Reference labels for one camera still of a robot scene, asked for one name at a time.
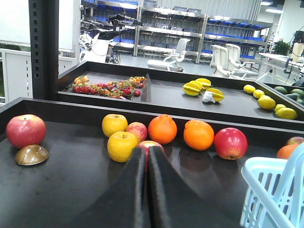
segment black metal post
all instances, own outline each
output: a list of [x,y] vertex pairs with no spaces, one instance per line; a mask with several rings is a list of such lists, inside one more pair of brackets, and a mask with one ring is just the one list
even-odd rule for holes
[[28,0],[33,97],[56,100],[59,0]]

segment light blue basket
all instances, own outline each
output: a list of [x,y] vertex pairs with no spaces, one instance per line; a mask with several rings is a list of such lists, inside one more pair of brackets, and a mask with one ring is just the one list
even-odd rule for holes
[[249,158],[241,172],[249,185],[241,226],[304,227],[304,143],[294,150],[288,160]]

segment garlic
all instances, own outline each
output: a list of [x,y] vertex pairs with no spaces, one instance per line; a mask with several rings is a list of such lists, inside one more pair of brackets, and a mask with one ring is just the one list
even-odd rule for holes
[[214,100],[211,92],[206,91],[204,93],[203,102],[205,102],[205,103],[207,103],[207,102],[213,102],[213,103],[215,103],[215,100]]

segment shelving unit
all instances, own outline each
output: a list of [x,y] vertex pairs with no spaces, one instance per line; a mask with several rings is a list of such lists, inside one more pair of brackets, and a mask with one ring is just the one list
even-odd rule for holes
[[270,39],[270,33],[265,38],[256,38],[254,32],[270,30],[272,23],[187,12],[182,11],[182,7],[174,10],[136,4],[136,1],[98,1],[98,8],[93,9],[93,18],[104,24],[105,29],[112,28],[107,17],[117,13],[137,18],[142,23],[142,26],[126,27],[128,30],[114,39],[116,47],[126,48],[134,56],[170,53],[180,38],[188,38],[186,55],[195,63],[212,57],[212,45],[224,46],[226,43],[241,47],[242,61],[250,59],[259,63],[259,59],[254,60],[255,53],[259,47],[266,50]]

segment chair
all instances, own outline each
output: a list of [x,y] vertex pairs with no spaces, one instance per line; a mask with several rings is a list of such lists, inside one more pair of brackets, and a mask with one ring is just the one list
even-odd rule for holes
[[254,64],[253,62],[243,62],[241,63],[240,54],[241,48],[238,45],[234,44],[226,44],[226,48],[228,50],[228,68],[230,71],[233,70],[244,70],[246,73],[243,75],[244,77],[257,77],[258,73],[248,70],[246,68],[247,64]]
[[185,58],[185,49],[189,41],[189,39],[185,38],[180,39],[175,52],[171,53],[170,56],[166,57],[163,61],[152,59],[148,60],[148,67],[168,71],[179,71],[179,62],[183,61]]
[[229,69],[229,52],[226,47],[212,45],[212,53],[210,67],[215,68],[213,76],[244,80],[247,74],[250,73],[250,71],[243,68],[232,71]]

